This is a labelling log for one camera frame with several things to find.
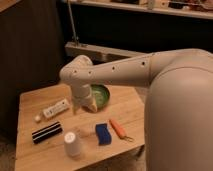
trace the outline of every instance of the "wooden table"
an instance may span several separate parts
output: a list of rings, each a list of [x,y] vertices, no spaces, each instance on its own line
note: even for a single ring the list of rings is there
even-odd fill
[[[64,84],[21,94],[16,149],[16,171],[70,171],[83,168],[101,160],[144,145],[144,104],[133,87],[107,86],[110,90],[108,105],[98,113],[80,109],[72,112],[71,92]],[[42,109],[67,98],[71,108],[55,118],[35,123],[34,117]],[[119,122],[134,142],[120,140],[108,124],[112,143],[99,146],[95,125],[108,123],[113,118]],[[32,142],[32,132],[59,121],[63,133],[40,144]],[[64,151],[63,137],[76,131],[83,143],[83,153],[78,158],[68,157]]]

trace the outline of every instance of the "wall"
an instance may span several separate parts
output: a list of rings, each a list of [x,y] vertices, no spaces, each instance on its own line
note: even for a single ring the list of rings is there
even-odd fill
[[[22,0],[0,13],[0,133],[15,141],[20,93],[56,84],[64,56],[56,1]]]

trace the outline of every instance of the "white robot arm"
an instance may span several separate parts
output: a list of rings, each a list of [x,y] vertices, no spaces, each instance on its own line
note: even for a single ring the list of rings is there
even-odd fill
[[[73,101],[91,108],[90,84],[149,86],[145,104],[148,171],[213,170],[213,55],[156,52],[92,65],[83,55],[62,68]]]

